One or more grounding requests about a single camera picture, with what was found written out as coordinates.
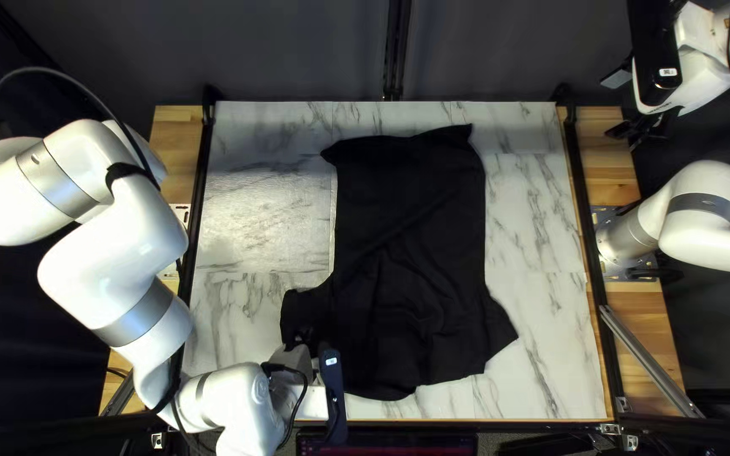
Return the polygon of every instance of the metal frame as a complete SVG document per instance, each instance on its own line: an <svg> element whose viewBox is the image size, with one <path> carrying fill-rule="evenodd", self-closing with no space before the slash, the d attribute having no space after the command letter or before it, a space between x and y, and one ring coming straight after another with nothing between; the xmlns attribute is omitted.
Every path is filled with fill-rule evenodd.
<svg viewBox="0 0 730 456"><path fill-rule="evenodd" d="M616 337L627 347L635 359L644 367L646 373L661 390L661 393L669 399L669 401L677 407L681 413L687 418L705 418L703 413L697 409L695 404L686 396L675 381L669 377L664 368L655 361L650 352L638 341L635 334L630 332L624 323L619 320L616 313L610 306L602 306L599 308L600 316L604 323L613 331Z"/></svg>
<svg viewBox="0 0 730 456"><path fill-rule="evenodd" d="M385 49L384 61L384 95L383 100L400 100L402 94L402 79L406 56L407 35L410 26L411 0L391 0L389 14L389 31ZM568 108L568 116L563 122L563 132L567 145L569 166L573 175L573 189L579 208L590 208L585 182L585 173L582 157L579 150L576 129L576 103L570 88L561 85L555 91L554 97ZM190 301L193 285L193 273L196 259L196 250L199 239L202 203L204 201L204 186L207 180L207 165L214 124L213 112L216 101L221 95L213 88L205 88L203 98L202 136L199 144L199 158L196 165L196 181L191 201L191 224L188 230L190 246L182 262L180 276L179 297L186 303ZM607 305L607 292L604 289L603 275L599 264L599 255L595 249L594 225L589 210L579 211L579 222L582 228L585 255L588 262L589 278L594 296L594 304L599 320L605 325L599 326L599 337L602 345L602 355L607 371L607 388L614 402L614 420L609 421L486 421L486 422L447 422L447 421L395 421L384 422L351 422L352 429L358 431L378 431L384 429L401 430L403 432L429 432L436 429L447 429L448 432L542 432L542 433L588 433L606 434L618 439L625 451L637 449L638 438L654 440L661 434L680 439L689 439L697 443L711 441L717 445L730 445L730 422L721 420L702 420L694 404L684 395L671 378L654 361L637 338L616 318L610 306ZM624 388L621 382L621 371L616 356L615 337L618 336L626 347L633 351L636 358L650 373L656 385L661 388L670 400L673 400L686 416L695 418L667 418L657 415L635 415L624 397ZM121 415L108 418L123 418ZM324 432L324 423L299 421L296 427L305 431Z"/></svg>
<svg viewBox="0 0 730 456"><path fill-rule="evenodd" d="M383 101L398 101L404 92L407 36L410 33L411 12L411 0L390 0L382 71Z"/></svg>
<svg viewBox="0 0 730 456"><path fill-rule="evenodd" d="M596 308L596 316L602 320L601 307L607 306L607 292L604 289L604 277L599 263L599 253L596 251L596 237L591 216L591 203L587 195L585 183L585 169L582 163L582 154L579 151L579 136L576 130L576 101L567 84L560 84L554 91L552 99L562 102L568 109L568 116L562 122L565 135L568 161L573 176L573 192L576 205L579 207L579 226L582 229L585 258L587 259L588 278L591 281L591 291ZM623 398L624 387L621 383L621 370L616 354L616 340L613 332L606 326L599 325L599 339L602 345L604 369L607 372L607 388L612 398ZM614 407L613 414L617 415L620 407Z"/></svg>

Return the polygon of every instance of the white marble tile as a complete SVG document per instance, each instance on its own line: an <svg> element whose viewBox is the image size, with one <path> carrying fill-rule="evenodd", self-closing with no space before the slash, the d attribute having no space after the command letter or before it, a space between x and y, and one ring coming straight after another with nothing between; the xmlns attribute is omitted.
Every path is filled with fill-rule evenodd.
<svg viewBox="0 0 730 456"><path fill-rule="evenodd" d="M542 272L584 272L562 154L482 155L486 262Z"/></svg>
<svg viewBox="0 0 730 456"><path fill-rule="evenodd" d="M486 282L521 337L478 376L421 386L395 402L347 394L348 417L604 416L553 105L223 102L217 117L186 374L268 359L281 344L283 294L319 285L329 275L337 187L333 168L319 156L322 149L340 139L410 136L471 122L487 173Z"/></svg>
<svg viewBox="0 0 730 456"><path fill-rule="evenodd" d="M238 273L197 270L182 371L195 376L247 361L262 363L281 346L281 302L287 290L313 288L314 273Z"/></svg>
<svg viewBox="0 0 730 456"><path fill-rule="evenodd" d="M520 338L474 376L475 414L494 419L605 416L584 273L487 265L486 283Z"/></svg>
<svg viewBox="0 0 730 456"><path fill-rule="evenodd" d="M217 105L199 234L200 268L328 270L331 102Z"/></svg>
<svg viewBox="0 0 730 456"><path fill-rule="evenodd" d="M452 122L472 123L481 153L564 153L553 103L453 101Z"/></svg>
<svg viewBox="0 0 730 456"><path fill-rule="evenodd" d="M346 394L349 420L471 420L474 414L472 379L422 385L399 401L377 401Z"/></svg>
<svg viewBox="0 0 730 456"><path fill-rule="evenodd" d="M334 141L360 136L413 136L452 125L449 101L334 103Z"/></svg>

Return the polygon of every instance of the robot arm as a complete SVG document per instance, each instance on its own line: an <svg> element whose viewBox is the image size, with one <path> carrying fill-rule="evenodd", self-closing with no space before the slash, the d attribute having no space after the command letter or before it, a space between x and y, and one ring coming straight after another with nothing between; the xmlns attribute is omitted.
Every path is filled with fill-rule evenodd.
<svg viewBox="0 0 730 456"><path fill-rule="evenodd" d="M169 386L169 358L193 328L184 303L156 274L186 251L188 238L126 143L116 125L93 120L44 140L1 140L0 245L83 223L46 253L39 284L134 366L137 395L154 408ZM164 167L143 149L161 180ZM270 380L258 364L237 364L183 382L159 415L177 428L177 407L186 432L225 427L218 454L264 456L283 438L301 389L288 375ZM324 396L310 396L302 417L326 420Z"/></svg>
<svg viewBox="0 0 730 456"><path fill-rule="evenodd" d="M730 272L730 166L700 160L596 232L606 261L634 266L659 247L680 261Z"/></svg>

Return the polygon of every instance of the metal bracket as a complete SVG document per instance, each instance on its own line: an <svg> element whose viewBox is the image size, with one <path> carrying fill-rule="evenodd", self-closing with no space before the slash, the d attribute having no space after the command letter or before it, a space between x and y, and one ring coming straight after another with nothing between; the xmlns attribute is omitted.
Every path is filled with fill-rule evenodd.
<svg viewBox="0 0 730 456"><path fill-rule="evenodd" d="M599 432L606 436L621 436L621 445L624 451L635 451L638 449L638 437L623 432L624 428L616 423L602 423L599 425Z"/></svg>
<svg viewBox="0 0 730 456"><path fill-rule="evenodd" d="M638 437L636 436L623 436L624 451L635 451L638 449Z"/></svg>
<svg viewBox="0 0 730 456"><path fill-rule="evenodd" d="M605 436L620 436L621 426L616 423L601 423L599 425L599 433Z"/></svg>
<svg viewBox="0 0 730 456"><path fill-rule="evenodd" d="M614 217L617 217L616 210L618 206L591 206L591 217L593 218L593 226L602 225L603 223L611 223ZM635 260L637 268L640 269L656 269L658 262L655 260L654 253L647 253ZM627 275L627 265L620 265L605 260L599 255L599 263L602 266L602 276L604 282L656 282L657 277L634 277L629 278Z"/></svg>
<svg viewBox="0 0 730 456"><path fill-rule="evenodd" d="M629 401L624 396L616 396L616 410L619 413L630 413L633 408L629 406Z"/></svg>
<svg viewBox="0 0 730 456"><path fill-rule="evenodd" d="M644 367L646 373L661 390L661 393L677 407L681 413L688 418L705 418L703 413L695 407L695 404L686 396L675 381L669 377L664 368L655 361L650 352L638 341L635 334L618 319L616 313L610 306L599 306L599 315L604 323L613 331L613 334L627 347L635 359Z"/></svg>
<svg viewBox="0 0 730 456"><path fill-rule="evenodd" d="M151 448L154 450L162 450L165 447L165 433L157 432L151 434Z"/></svg>

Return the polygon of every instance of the black metal rail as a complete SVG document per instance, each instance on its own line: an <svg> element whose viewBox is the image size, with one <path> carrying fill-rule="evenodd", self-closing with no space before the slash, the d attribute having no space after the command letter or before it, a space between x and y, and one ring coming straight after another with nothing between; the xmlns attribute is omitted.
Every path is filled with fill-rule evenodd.
<svg viewBox="0 0 730 456"><path fill-rule="evenodd" d="M560 84L554 91L553 99L568 109L568 116L562 122L565 134L565 145L568 148L568 162L573 175L573 192L576 196L576 205L579 207L579 226L585 244L585 258L587 259L588 279L591 281L593 301L596 308L596 317L599 322L599 339L602 344L604 369L607 372L607 389L614 402L613 414L618 416L619 406L616 398L624 396L624 387L621 383L621 370L616 356L616 338L613 332L603 324L600 309L607 306L607 292L604 290L604 277L599 263L599 253L596 250L596 236L591 218L591 203L587 196L585 183L585 169L582 163L582 153L579 150L579 137L576 130L576 101L567 84Z"/></svg>
<svg viewBox="0 0 730 456"><path fill-rule="evenodd" d="M404 92L407 36L411 27L411 0L390 0L384 45L382 100L399 101Z"/></svg>
<svg viewBox="0 0 730 456"><path fill-rule="evenodd" d="M191 305L193 291L193 274L196 272L196 255L199 250L199 227L202 223L202 205L204 203L204 185L208 179L208 160L210 159L210 141L212 128L216 122L216 101L221 99L218 89L210 85L204 87L202 93L202 136L199 140L199 156L196 160L196 177L193 182L191 197L191 221L188 224L188 251L182 258L182 270L179 271L179 298L188 307Z"/></svg>

